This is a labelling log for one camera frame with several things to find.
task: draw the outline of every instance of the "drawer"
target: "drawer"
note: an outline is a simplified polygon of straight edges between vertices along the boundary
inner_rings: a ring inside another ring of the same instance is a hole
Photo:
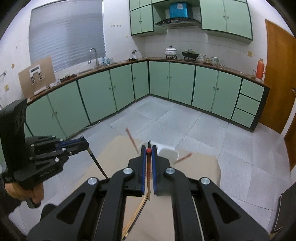
[[[263,91],[264,87],[249,80],[242,80],[242,87],[240,91],[242,94],[249,96],[257,101],[261,101]]]
[[[259,104],[260,102],[240,94],[236,108],[239,108],[253,115],[256,115]]]
[[[252,123],[253,123],[253,120],[254,120],[254,117],[253,115],[247,113],[247,112],[244,112],[240,109],[237,109],[235,108],[234,110],[234,113],[233,113],[233,116],[231,118],[232,121],[235,121],[237,123],[240,123],[246,127],[251,127]]]

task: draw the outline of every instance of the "sink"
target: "sink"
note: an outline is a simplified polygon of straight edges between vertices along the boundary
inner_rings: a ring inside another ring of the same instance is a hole
[[[78,74],[84,74],[84,73],[87,73],[87,72],[90,72],[90,71],[92,71],[92,70],[95,70],[95,69],[99,69],[100,67],[95,67],[95,68],[91,68],[91,69],[87,69],[87,70],[84,70],[84,71],[81,71],[81,72],[79,72]]]

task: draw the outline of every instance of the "blue box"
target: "blue box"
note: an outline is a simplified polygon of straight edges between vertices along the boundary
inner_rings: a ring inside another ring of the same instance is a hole
[[[170,18],[193,18],[191,5],[186,2],[172,3],[170,5]]]

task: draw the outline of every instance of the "human hand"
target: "human hand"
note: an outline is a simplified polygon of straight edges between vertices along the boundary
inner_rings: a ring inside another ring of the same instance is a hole
[[[9,196],[21,201],[32,198],[32,201],[35,204],[38,204],[41,200],[44,199],[43,183],[35,186],[33,190],[25,190],[17,183],[6,183],[5,190]]]

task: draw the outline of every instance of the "metal screw cap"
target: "metal screw cap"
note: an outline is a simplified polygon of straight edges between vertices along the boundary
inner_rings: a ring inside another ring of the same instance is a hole
[[[130,167],[127,167],[127,168],[123,169],[123,172],[125,174],[131,174],[133,172],[133,169],[131,169]]]
[[[210,183],[210,180],[207,177],[203,177],[200,182],[204,185],[208,185]]]
[[[94,184],[96,184],[97,183],[97,179],[95,178],[95,177],[91,177],[91,178],[89,178],[88,180],[87,180],[87,183],[89,184],[89,185],[94,185]]]
[[[168,167],[168,168],[165,170],[165,172],[166,172],[167,174],[174,174],[174,173],[175,173],[175,169],[173,169],[172,167]]]

